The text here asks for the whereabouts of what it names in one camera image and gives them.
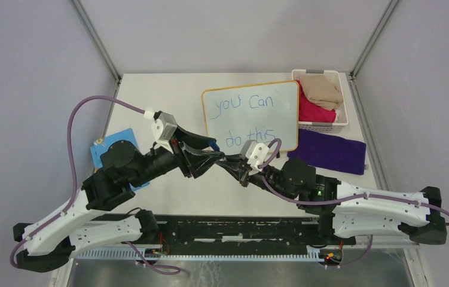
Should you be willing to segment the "blue whiteboard marker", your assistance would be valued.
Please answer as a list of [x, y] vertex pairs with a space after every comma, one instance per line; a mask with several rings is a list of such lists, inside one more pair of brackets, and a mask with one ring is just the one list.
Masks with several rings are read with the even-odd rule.
[[218, 144], [216, 143], [216, 140], [209, 140], [209, 141], [208, 141], [208, 146], [209, 146], [213, 151], [216, 151], [216, 152], [220, 152], [220, 151], [221, 151], [220, 147], [219, 147]]

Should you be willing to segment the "yellow framed whiteboard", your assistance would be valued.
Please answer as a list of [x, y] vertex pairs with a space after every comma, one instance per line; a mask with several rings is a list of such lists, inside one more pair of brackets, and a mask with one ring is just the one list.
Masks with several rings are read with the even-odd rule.
[[282, 151], [295, 150], [299, 92], [294, 80], [205, 90], [207, 135], [226, 154], [239, 153], [248, 140], [268, 144], [275, 138]]

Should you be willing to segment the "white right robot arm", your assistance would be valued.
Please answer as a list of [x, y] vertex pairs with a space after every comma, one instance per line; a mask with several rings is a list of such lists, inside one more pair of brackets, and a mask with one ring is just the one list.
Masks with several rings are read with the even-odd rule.
[[447, 223], [441, 214], [439, 188], [397, 193], [359, 187], [323, 175], [299, 158], [281, 169], [271, 165], [254, 169], [238, 155], [218, 162], [244, 187], [252, 184], [297, 208], [319, 216], [316, 237], [324, 244], [361, 235], [407, 236], [412, 242], [443, 245]]

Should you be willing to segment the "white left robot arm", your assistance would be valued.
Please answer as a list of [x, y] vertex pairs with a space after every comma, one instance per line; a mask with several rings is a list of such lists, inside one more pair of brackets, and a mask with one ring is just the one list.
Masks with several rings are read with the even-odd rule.
[[10, 255], [11, 265], [45, 273], [96, 247], [154, 242], [160, 229], [150, 210], [93, 228], [87, 223], [131, 200], [136, 187], [175, 169], [187, 178], [198, 178], [224, 157], [213, 138], [182, 128], [175, 129], [165, 143], [156, 142], [146, 154], [130, 141], [114, 142], [101, 155], [101, 167], [58, 210], [36, 223], [14, 226], [17, 245]]

